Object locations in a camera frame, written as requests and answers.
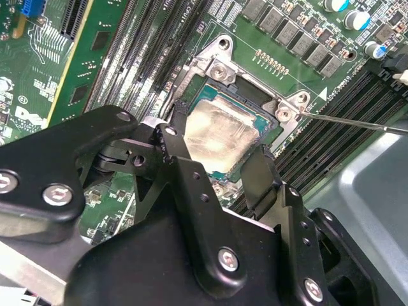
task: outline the gray metal panel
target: gray metal panel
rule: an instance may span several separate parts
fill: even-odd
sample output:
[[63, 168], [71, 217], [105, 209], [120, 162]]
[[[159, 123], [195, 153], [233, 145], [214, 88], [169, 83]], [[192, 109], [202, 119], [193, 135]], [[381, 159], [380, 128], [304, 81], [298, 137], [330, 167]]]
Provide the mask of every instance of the gray metal panel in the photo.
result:
[[408, 305], [407, 153], [408, 137], [381, 136], [305, 205], [331, 211]]

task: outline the blue connector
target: blue connector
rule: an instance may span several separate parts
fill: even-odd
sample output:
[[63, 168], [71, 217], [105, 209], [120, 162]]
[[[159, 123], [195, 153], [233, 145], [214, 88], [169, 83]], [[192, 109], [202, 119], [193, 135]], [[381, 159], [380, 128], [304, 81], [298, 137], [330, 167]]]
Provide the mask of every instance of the blue connector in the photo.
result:
[[46, 0], [24, 0], [21, 12], [27, 17], [37, 17], [43, 13]]

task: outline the capacitor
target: capacitor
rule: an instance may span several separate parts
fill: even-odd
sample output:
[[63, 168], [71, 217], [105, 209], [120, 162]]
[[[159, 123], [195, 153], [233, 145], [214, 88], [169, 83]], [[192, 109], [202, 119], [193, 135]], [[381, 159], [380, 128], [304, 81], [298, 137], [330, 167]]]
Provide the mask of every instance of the capacitor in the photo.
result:
[[324, 0], [323, 7], [326, 11], [344, 11], [350, 0]]
[[370, 24], [370, 19], [368, 12], [352, 10], [344, 17], [344, 26], [349, 30], [362, 31]]
[[382, 59], [387, 53], [387, 48], [375, 41], [369, 41], [364, 46], [364, 53], [372, 59]]

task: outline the motherboard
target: motherboard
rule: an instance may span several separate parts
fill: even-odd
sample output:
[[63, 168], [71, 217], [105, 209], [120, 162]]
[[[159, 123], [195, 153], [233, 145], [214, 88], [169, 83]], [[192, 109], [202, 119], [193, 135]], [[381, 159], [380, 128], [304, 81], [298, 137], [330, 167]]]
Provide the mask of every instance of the motherboard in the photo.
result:
[[[240, 167], [259, 144], [305, 198], [379, 136], [283, 122], [279, 101], [380, 124], [408, 110], [407, 89], [381, 69], [406, 53], [407, 24], [406, 0], [2, 1], [0, 143], [103, 105], [166, 120], [184, 101], [192, 158], [221, 205], [250, 216]], [[132, 176], [85, 195], [89, 243], [133, 224]]]

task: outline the screwdriver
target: screwdriver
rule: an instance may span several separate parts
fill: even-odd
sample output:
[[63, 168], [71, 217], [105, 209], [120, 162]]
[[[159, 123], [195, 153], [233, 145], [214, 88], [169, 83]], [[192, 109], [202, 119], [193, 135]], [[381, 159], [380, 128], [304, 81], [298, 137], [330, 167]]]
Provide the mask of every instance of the screwdriver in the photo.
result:
[[381, 124], [376, 124], [376, 123], [362, 122], [362, 121], [338, 118], [338, 117], [330, 117], [330, 116], [320, 115], [317, 113], [309, 113], [309, 112], [300, 112], [300, 115], [305, 116], [307, 118], [311, 118], [311, 119], [319, 119], [319, 120], [324, 120], [324, 121], [342, 123], [342, 124], [347, 124], [349, 126], [356, 126], [358, 128], [372, 129], [374, 131], [379, 131], [379, 132], [408, 136], [408, 130], [406, 129], [397, 129], [395, 127], [383, 126]]

